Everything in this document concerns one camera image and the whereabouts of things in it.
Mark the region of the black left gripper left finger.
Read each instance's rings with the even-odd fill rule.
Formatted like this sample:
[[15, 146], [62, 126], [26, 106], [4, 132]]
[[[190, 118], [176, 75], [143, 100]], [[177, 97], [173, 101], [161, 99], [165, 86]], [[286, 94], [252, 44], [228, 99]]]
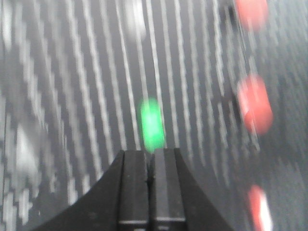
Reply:
[[108, 170], [73, 205], [36, 231], [147, 231], [149, 191], [146, 155], [120, 151]]

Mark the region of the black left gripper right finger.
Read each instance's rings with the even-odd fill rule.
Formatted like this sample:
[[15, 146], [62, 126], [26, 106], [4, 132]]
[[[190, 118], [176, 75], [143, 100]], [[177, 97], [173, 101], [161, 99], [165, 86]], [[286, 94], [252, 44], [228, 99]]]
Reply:
[[178, 148], [157, 149], [149, 168], [152, 231], [231, 231], [189, 171]]

